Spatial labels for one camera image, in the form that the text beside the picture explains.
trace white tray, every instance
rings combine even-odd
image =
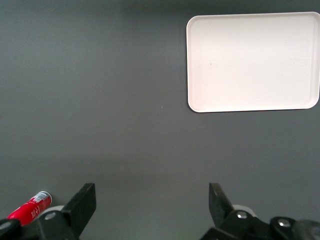
[[[308,109],[319,99],[316,12],[195,16],[187,24],[195,112]]]

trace metal bolt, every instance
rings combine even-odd
[[[278,223],[279,223],[279,225],[280,225],[281,227],[284,227],[284,228],[289,228],[289,227],[291,227],[291,224],[290,224],[290,222],[289,222],[287,219],[280,218],[280,219],[278,220]]]
[[[53,219],[54,217],[56,216],[56,213],[55,212],[51,212],[51,213],[48,213],[44,219],[45,220],[50,220],[50,219]]]
[[[11,226],[11,222],[7,221],[0,225],[0,230],[6,229]]]
[[[245,211],[238,211],[236,213],[236,216],[240,219],[246,219],[248,217],[248,215]]]

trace gray table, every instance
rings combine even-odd
[[[81,239],[197,240],[209,182],[263,220],[320,221],[320,105],[193,112],[196,15],[320,12],[320,1],[0,2],[0,215],[96,184]]]

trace red can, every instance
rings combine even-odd
[[[21,225],[31,223],[41,212],[43,212],[52,203],[51,195],[46,191],[40,191],[28,202],[23,204],[17,210],[13,211],[7,218],[18,219]]]

